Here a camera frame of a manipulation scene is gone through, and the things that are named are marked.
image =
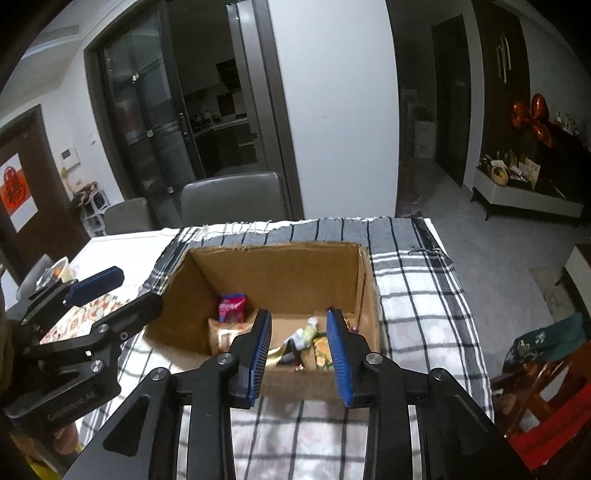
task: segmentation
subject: pink snack bag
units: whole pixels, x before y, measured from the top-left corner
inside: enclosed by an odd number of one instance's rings
[[[244,323],[244,304],[246,297],[242,293],[222,295],[219,306],[220,322]]]

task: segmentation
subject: ceiling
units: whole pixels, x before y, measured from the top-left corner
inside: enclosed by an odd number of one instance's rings
[[[73,0],[46,26],[25,52],[2,93],[0,117],[12,108],[58,86],[103,11],[121,0]]]

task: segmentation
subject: glass door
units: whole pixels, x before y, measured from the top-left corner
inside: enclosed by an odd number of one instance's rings
[[[291,190],[286,182],[284,159],[269,92],[255,8],[252,0],[243,0],[227,5],[226,9],[236,56],[236,68],[248,114],[250,142],[256,154],[257,165],[260,170],[274,171],[279,174],[286,192],[288,210],[293,211]]]
[[[175,228],[183,187],[204,174],[168,53],[164,8],[107,44],[102,56],[126,169],[160,224]]]

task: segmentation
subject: door handle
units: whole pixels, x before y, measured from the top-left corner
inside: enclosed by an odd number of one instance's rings
[[[181,133],[186,141],[189,141],[189,132],[187,131],[187,124],[185,123],[184,113],[179,113],[178,124],[181,128]]]
[[[502,71],[501,71],[501,53],[499,53],[500,50],[502,52],[502,47],[497,45],[495,47],[495,51],[496,51],[496,65],[499,69],[499,80],[502,81],[503,83],[507,83],[507,71],[505,69],[505,55],[503,54],[503,66],[502,66]]]
[[[507,39],[505,32],[501,34],[501,45],[507,53],[507,68],[511,71],[511,50],[509,49],[509,40]]]

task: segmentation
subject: countertop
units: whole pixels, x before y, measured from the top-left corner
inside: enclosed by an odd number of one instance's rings
[[[242,125],[242,124],[247,124],[248,123],[248,118],[244,117],[244,118],[236,118],[235,120],[229,120],[226,122],[221,122],[219,124],[211,124],[209,127],[207,128],[203,128],[201,130],[197,130],[197,131],[193,131],[193,136],[195,138],[197,137],[201,137],[202,135],[205,135],[211,131],[215,131],[215,130],[222,130],[224,128],[228,128],[228,127],[235,127],[237,125]]]

